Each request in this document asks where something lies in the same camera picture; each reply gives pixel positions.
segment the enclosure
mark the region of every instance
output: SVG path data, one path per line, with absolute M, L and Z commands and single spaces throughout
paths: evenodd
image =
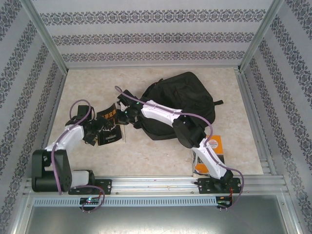
M 2 0 L 0 233 L 312 233 L 311 4 Z M 32 153 L 60 135 L 73 102 L 101 111 L 115 85 L 141 97 L 184 72 L 224 101 L 213 128 L 245 177 L 235 208 L 199 193 L 190 149 L 132 125 L 68 156 L 112 180 L 97 212 L 83 214 L 79 195 L 32 191 Z

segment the black bracket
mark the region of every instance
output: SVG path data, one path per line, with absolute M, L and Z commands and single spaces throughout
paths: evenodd
M 233 189 L 233 193 L 237 194 L 241 188 L 239 178 L 232 178 L 226 188 L 218 185 L 213 178 L 199 178 L 194 184 L 198 185 L 199 194 L 228 194 L 230 188 Z
M 218 204 L 217 208 L 229 208 L 233 204 L 233 198 L 231 196 L 217 196 L 216 202 Z
M 110 195 L 112 191 L 112 180 L 111 179 L 96 179 L 95 186 L 102 188 L 105 195 Z M 94 188 L 78 188 L 70 189 L 68 191 L 69 195 L 99 195 L 99 190 Z

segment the aluminum frame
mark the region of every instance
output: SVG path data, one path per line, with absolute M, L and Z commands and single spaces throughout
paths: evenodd
M 265 33 L 267 32 L 270 24 L 272 23 L 276 13 L 278 12 L 279 8 L 282 6 L 284 0 L 273 0 L 271 3 L 263 21 L 261 22 L 261 25 L 259 26 L 255 36 L 253 37 L 252 42 L 250 43 L 239 67 L 240 71 L 244 71 L 251 60 L 251 58 L 254 56 L 254 53 L 256 52 L 258 45 L 260 44 L 261 40 L 263 39 Z
M 58 67 L 62 71 L 63 74 L 67 74 L 68 67 L 60 54 L 57 46 L 55 45 L 48 29 L 44 25 L 42 18 L 40 17 L 38 11 L 36 10 L 32 0 L 20 0 L 23 8 L 25 9 L 27 15 L 33 22 L 34 26 L 36 27 L 37 31 L 39 32 L 43 42 L 46 44 L 49 52 L 51 53 L 52 57 L 54 58 L 55 62 L 57 63 Z
M 121 177 L 100 176 L 97 178 L 112 179 L 112 193 L 106 197 L 142 198 L 142 197 L 207 197 L 228 194 L 203 194 L 198 192 L 194 182 L 197 178 L 191 176 L 147 176 L 147 177 Z M 289 191 L 282 175 L 246 175 L 245 187 L 242 196 L 275 195 L 280 205 L 280 210 L 289 234 L 301 234 L 302 230 L 296 216 Z M 27 224 L 36 198 L 60 198 L 58 193 L 34 193 L 31 189 L 31 179 L 27 179 L 21 203 L 13 224 L 11 234 L 26 232 Z M 61 198 L 84 197 L 64 193 Z
M 252 95 L 248 88 L 246 77 L 244 73 L 241 73 L 240 70 L 234 69 L 237 83 L 239 90 L 242 95 L 243 103 L 246 109 L 248 121 L 250 123 L 250 127 L 252 130 L 254 142 L 256 144 L 256 148 L 258 151 L 258 155 L 260 159 L 266 159 L 271 171 L 272 175 L 276 175 L 275 166 L 273 164 L 272 157 L 270 155 L 269 147 L 267 145 L 267 142 L 265 140 L 263 131 L 261 130 L 261 124 L 260 120 L 254 105 L 254 102 L 252 101 Z

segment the cable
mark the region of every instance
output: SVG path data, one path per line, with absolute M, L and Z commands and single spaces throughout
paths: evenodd
M 103 199 L 102 201 L 98 204 L 98 206 L 96 206 L 94 209 L 90 210 L 90 211 L 86 211 L 84 210 L 84 205 L 87 204 L 87 203 L 83 203 L 81 209 L 82 209 L 82 212 L 87 212 L 87 213 L 91 213 L 91 212 L 94 212 L 96 211 L 98 208 L 100 208 L 103 204 L 104 204 L 104 200 L 105 200 L 105 192 L 104 190 L 101 188 L 101 187 L 98 187 L 98 186 L 95 186 L 95 185 L 82 185 L 82 186 L 76 186 L 74 189 L 78 189 L 78 188 L 94 188 L 94 189 L 99 189 L 99 196 L 98 198 L 100 199 L 101 197 L 101 193 L 103 194 Z
M 80 123 L 82 123 L 89 115 L 89 113 L 91 112 L 91 104 L 87 101 L 87 100 L 84 100 L 84 99 L 80 99 L 78 101 L 75 101 L 73 103 L 73 105 L 70 107 L 70 111 L 69 111 L 69 116 L 71 117 L 72 115 L 72 109 L 73 107 L 78 103 L 78 102 L 81 102 L 81 101 L 84 101 L 86 102 L 88 105 L 89 105 L 89 109 L 88 109 L 88 112 L 87 114 L 81 119 L 79 120 L 77 123 L 73 124 L 71 127 L 69 127 L 68 129 L 66 129 L 66 131 L 64 131 L 60 136 L 59 138 L 56 140 L 53 148 L 52 148 L 52 152 L 51 152 L 51 163 L 53 165 L 53 173 L 54 173 L 54 178 L 55 178 L 55 181 L 57 183 L 57 188 L 58 188 L 58 194 L 61 195 L 62 193 L 62 188 L 60 187 L 60 182 L 59 182 L 59 175 L 58 175 L 58 172 L 57 172 L 57 169 L 56 169 L 56 164 L 55 164 L 55 149 L 56 147 L 58 146 L 59 142 L 63 139 L 63 137 L 70 131 L 72 130 L 73 128 L 75 128 L 77 125 L 79 125 Z
M 206 148 L 208 148 L 208 147 L 207 147 L 207 144 L 209 143 L 209 140 L 210 140 L 210 138 L 211 138 L 212 135 L 213 135 L 213 127 L 211 126 L 210 122 L 209 122 L 208 120 L 206 120 L 204 117 L 199 116 L 199 115 L 196 115 L 196 114 L 192 114 L 192 113 L 183 113 L 183 112 L 174 112 L 174 111 L 170 111 L 170 110 L 167 110 L 166 108 L 163 108 L 163 107 L 157 106 L 157 105 L 154 106 L 154 105 L 152 105 L 152 104 L 146 103 L 146 102 L 144 102 L 144 101 L 141 101 L 141 100 L 139 100 L 139 99 L 136 99 L 136 98 L 134 98 L 134 97 L 131 97 L 131 96 L 125 94 L 125 93 L 122 91 L 122 89 L 121 89 L 120 87 L 118 87 L 118 86 L 115 86 L 115 89 L 116 89 L 118 92 L 120 92 L 122 95 L 124 95 L 125 97 L 127 97 L 127 98 L 129 98 L 129 99 L 131 99 L 131 100 L 133 100 L 133 101 L 137 101 L 137 102 L 139 102 L 139 103 L 141 103 L 141 104 L 143 104 L 143 105 L 152 106 L 152 107 L 161 109 L 161 110 L 163 110 L 163 111 L 166 111 L 166 112 L 169 112 L 169 113 L 175 114 L 175 115 L 193 116 L 193 117 L 199 118 L 199 119 L 201 119 L 202 121 L 206 122 L 206 123 L 208 124 L 209 128 L 210 128 L 210 135 L 209 135 L 209 137 L 207 138 L 207 140 L 205 141 L 204 146 L 205 146 Z M 238 194 L 238 197 L 237 197 L 236 201 L 232 204 L 232 206 L 229 207 L 229 208 L 232 208 L 232 207 L 238 202 L 238 200 L 239 200 L 239 198 L 240 198 L 240 196 L 241 196 L 241 194 L 242 194 L 242 192 L 243 192 L 243 188 L 244 188 L 244 184 L 245 184 L 244 176 L 243 176 L 243 174 L 242 174 L 239 170 L 234 169 L 234 168 L 229 168 L 229 167 L 226 167 L 226 166 L 220 164 L 220 163 L 213 157 L 213 155 L 210 153 L 210 151 L 209 151 L 209 150 L 207 150 L 207 151 L 208 151 L 210 157 L 213 159 L 213 161 L 214 161 L 217 165 L 219 165 L 220 167 L 223 167 L 223 168 L 226 169 L 226 170 L 235 171 L 235 172 L 239 173 L 240 176 L 242 177 L 241 189 L 240 189 L 240 192 L 239 192 L 239 194 Z
M 209 144 L 209 141 L 208 141 L 208 140 L 206 140 L 205 143 L 204 143 L 204 145 L 205 145 L 206 148 L 207 148 L 207 144 Z M 245 184 L 244 176 L 243 176 L 243 174 L 242 174 L 239 170 L 234 169 L 234 168 L 230 168 L 230 167 L 226 167 L 226 166 L 220 164 L 220 163 L 215 159 L 215 157 L 211 154 L 211 152 L 210 152 L 209 150 L 207 150 L 207 151 L 208 151 L 210 157 L 213 159 L 213 161 L 214 161 L 217 165 L 219 165 L 220 167 L 223 167 L 223 168 L 226 169 L 226 170 L 235 171 L 235 172 L 239 173 L 239 175 L 242 177 L 242 183 L 241 183 L 241 188 L 240 188 L 238 197 L 237 197 L 236 201 L 232 204 L 232 206 L 229 207 L 229 209 L 231 209 L 231 208 L 233 208 L 233 206 L 238 202 L 238 200 L 240 199 L 240 196 L 241 196 L 242 193 L 243 193 L 244 184 Z

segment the patterned wallpaper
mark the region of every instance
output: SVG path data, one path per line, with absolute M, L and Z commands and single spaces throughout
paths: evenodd
M 245 71 L 275 167 L 312 233 L 312 5 L 286 0 Z
M 0 0 L 0 234 L 30 176 L 32 152 L 43 146 L 64 79 L 18 0 Z
M 33 1 L 69 68 L 238 65 L 271 2 Z

